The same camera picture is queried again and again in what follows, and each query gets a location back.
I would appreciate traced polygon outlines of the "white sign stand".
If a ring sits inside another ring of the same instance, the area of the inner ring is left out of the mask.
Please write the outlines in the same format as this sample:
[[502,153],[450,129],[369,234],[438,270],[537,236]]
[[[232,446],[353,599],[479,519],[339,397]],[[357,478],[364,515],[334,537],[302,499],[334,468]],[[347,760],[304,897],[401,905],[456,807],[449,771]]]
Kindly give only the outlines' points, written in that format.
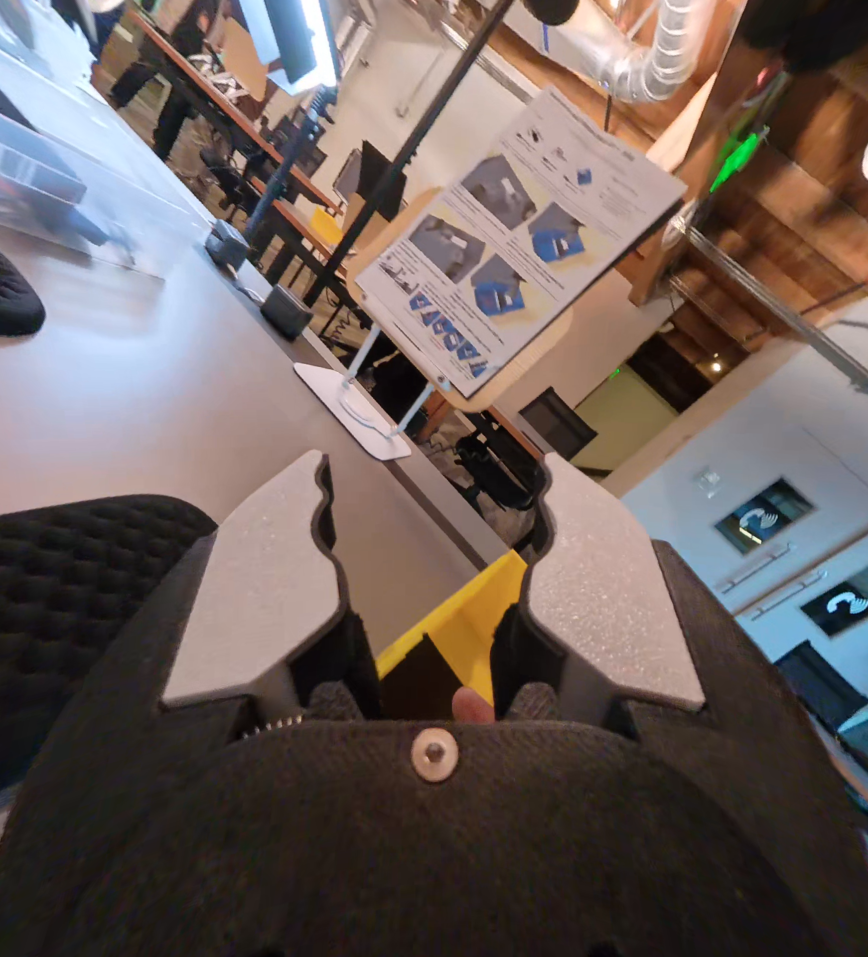
[[410,458],[413,445],[405,433],[413,416],[435,389],[452,390],[448,378],[440,369],[422,360],[422,370],[432,373],[425,387],[408,407],[402,418],[391,423],[380,408],[356,385],[356,375],[363,366],[370,348],[378,340],[381,327],[373,322],[352,364],[344,372],[332,367],[295,362],[293,370],[298,378],[321,401],[332,416],[344,426],[374,460],[388,462]]

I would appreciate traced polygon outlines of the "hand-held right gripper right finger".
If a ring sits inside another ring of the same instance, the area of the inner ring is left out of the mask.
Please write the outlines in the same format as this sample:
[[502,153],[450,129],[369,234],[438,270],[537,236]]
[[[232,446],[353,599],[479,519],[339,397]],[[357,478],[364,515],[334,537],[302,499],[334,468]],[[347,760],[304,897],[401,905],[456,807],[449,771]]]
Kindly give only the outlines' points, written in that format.
[[621,701],[697,714],[706,696],[654,545],[617,498],[560,455],[539,465],[535,556],[492,645],[505,716],[545,684],[569,722],[604,722]]

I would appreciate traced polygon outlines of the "wooden top office desk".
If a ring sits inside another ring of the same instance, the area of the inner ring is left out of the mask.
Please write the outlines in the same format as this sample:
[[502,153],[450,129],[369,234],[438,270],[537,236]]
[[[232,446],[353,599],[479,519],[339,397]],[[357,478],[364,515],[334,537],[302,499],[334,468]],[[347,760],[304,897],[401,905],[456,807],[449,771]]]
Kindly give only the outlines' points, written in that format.
[[163,162],[200,199],[214,186],[220,192],[218,206],[231,220],[253,210],[259,195],[254,181],[275,170],[286,146],[276,145],[265,118],[274,83],[262,75],[258,90],[249,84],[250,71],[261,63],[238,2],[222,3],[201,53],[189,58],[179,55],[167,36],[187,2],[127,2],[119,24],[135,30],[139,42],[135,59],[125,69],[139,58],[145,40],[152,44],[151,60],[157,65],[155,76],[130,103],[156,79],[167,89],[151,131],[152,150],[155,124],[175,86],[184,93],[192,115]]

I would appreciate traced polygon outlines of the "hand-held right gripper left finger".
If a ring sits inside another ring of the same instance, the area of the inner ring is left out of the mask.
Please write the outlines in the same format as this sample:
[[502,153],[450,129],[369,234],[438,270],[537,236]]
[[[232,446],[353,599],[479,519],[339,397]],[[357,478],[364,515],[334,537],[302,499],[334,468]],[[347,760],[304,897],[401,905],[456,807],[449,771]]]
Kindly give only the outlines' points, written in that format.
[[333,555],[329,457],[310,450],[219,526],[180,633],[167,709],[247,699],[262,720],[290,720],[323,683],[342,682],[380,718],[380,679]]

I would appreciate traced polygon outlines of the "person's right hand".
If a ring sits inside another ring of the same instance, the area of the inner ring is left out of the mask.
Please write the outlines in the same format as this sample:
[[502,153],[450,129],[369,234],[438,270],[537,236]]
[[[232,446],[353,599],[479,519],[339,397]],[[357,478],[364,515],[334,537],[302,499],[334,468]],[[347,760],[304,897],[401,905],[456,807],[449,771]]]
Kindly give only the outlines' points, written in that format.
[[459,688],[452,697],[452,718],[461,724],[493,724],[496,721],[493,704],[470,687]]

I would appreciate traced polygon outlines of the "silver flexible duct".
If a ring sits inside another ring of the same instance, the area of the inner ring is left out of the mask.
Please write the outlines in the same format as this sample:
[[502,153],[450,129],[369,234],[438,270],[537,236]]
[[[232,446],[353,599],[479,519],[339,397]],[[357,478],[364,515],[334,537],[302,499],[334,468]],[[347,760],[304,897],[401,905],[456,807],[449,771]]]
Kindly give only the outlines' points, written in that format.
[[659,2],[649,44],[606,22],[590,39],[592,76],[619,102],[667,101],[691,77],[714,9],[714,1]]

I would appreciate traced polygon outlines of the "instruction sheet sign board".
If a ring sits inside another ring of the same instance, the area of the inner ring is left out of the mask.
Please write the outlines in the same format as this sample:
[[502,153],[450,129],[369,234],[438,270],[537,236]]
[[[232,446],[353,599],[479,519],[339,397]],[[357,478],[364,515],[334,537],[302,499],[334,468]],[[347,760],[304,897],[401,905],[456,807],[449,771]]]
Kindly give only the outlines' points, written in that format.
[[579,299],[661,231],[686,185],[550,87],[350,275],[428,382],[481,412],[563,337]]

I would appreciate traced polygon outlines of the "green exit sign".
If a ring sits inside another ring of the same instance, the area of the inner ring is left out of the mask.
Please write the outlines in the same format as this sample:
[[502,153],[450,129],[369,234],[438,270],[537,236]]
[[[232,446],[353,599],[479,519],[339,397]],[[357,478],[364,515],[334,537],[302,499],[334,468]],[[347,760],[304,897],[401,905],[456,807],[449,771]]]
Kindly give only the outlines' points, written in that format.
[[708,195],[713,195],[735,174],[738,174],[751,161],[759,149],[760,144],[769,135],[770,126],[761,126],[751,131],[742,139],[733,138],[727,144],[727,150],[720,161],[715,178],[713,179]]

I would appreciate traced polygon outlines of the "black phone sign window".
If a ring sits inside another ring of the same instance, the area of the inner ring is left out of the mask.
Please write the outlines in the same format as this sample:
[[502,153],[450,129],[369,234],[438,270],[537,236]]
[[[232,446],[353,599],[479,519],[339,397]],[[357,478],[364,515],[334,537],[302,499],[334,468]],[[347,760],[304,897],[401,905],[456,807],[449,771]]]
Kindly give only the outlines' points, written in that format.
[[718,520],[714,529],[737,552],[748,555],[815,510],[810,498],[780,477]]
[[799,607],[827,638],[837,638],[868,619],[868,565]]

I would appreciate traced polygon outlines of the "yellow plastic bin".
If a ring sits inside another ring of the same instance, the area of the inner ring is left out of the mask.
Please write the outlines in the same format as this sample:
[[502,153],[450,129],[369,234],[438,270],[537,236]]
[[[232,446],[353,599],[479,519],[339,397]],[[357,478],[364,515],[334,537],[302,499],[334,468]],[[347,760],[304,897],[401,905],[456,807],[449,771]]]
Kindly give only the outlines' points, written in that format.
[[490,649],[520,596],[527,563],[510,550],[411,626],[376,659],[393,720],[448,720],[461,687],[492,703]]

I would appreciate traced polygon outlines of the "black foam pad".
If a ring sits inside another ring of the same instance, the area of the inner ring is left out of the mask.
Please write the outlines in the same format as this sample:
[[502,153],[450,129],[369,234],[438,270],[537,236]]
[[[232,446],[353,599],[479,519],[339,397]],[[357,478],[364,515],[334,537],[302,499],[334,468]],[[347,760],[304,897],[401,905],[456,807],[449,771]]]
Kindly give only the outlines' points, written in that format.
[[0,515],[0,794],[123,626],[217,523],[173,496]]

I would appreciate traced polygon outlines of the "black office chair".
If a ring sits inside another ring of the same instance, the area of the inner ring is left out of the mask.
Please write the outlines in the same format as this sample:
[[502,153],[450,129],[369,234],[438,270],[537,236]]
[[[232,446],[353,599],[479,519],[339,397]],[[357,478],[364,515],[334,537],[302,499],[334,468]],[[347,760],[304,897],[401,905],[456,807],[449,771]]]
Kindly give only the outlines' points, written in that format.
[[500,509],[527,512],[534,508],[539,470],[533,458],[527,456],[525,463],[504,461],[477,434],[458,439],[453,451],[455,464],[472,482],[464,487],[454,480],[450,483],[478,515],[484,515],[478,503],[480,494],[487,495]]

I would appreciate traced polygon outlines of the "clear plastic bin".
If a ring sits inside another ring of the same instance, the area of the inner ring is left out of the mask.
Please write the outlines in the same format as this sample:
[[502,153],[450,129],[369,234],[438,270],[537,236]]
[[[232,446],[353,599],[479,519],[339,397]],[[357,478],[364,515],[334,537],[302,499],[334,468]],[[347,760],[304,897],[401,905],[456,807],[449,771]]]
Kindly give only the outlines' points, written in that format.
[[[24,84],[1,65],[0,88],[34,126],[21,110]],[[0,115],[0,225],[83,258],[166,279],[173,244],[186,236],[177,209],[34,127]]]

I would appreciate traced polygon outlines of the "black stand pole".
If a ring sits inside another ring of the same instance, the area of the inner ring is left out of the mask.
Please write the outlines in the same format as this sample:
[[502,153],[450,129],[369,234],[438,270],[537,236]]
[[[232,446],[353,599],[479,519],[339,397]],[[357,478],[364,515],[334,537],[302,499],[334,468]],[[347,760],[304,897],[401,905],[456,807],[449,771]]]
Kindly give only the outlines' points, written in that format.
[[426,110],[421,114],[399,152],[389,164],[386,171],[380,176],[378,184],[371,194],[365,199],[357,216],[351,222],[350,226],[345,229],[331,257],[329,257],[327,263],[321,268],[317,276],[312,277],[312,281],[309,283],[308,289],[302,299],[304,305],[313,306],[321,293],[327,288],[330,282],[335,279],[336,273],[343,264],[345,257],[347,257],[347,254],[354,247],[356,240],[369,224],[373,214],[380,208],[387,192],[395,185],[399,175],[416,155],[424,138],[427,137],[430,129],[436,123],[466,74],[471,67],[475,65],[478,56],[488,44],[490,36],[496,28],[500,26],[505,14],[511,6],[512,1],[498,1],[485,16],[485,19],[467,43],[464,51],[453,65],[437,93],[428,103]]

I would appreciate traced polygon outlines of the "dark boom pole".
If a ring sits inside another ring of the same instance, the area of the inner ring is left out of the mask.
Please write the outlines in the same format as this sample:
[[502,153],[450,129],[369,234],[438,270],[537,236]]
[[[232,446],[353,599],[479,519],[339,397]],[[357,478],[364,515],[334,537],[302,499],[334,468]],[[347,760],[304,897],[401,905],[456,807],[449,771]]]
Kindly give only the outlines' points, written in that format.
[[258,233],[269,209],[283,197],[294,164],[305,148],[312,144],[316,130],[320,127],[320,119],[328,116],[329,107],[336,104],[336,101],[337,86],[322,86],[315,92],[310,104],[304,108],[296,132],[289,140],[279,166],[268,181],[246,224],[244,237],[249,249],[256,247]]

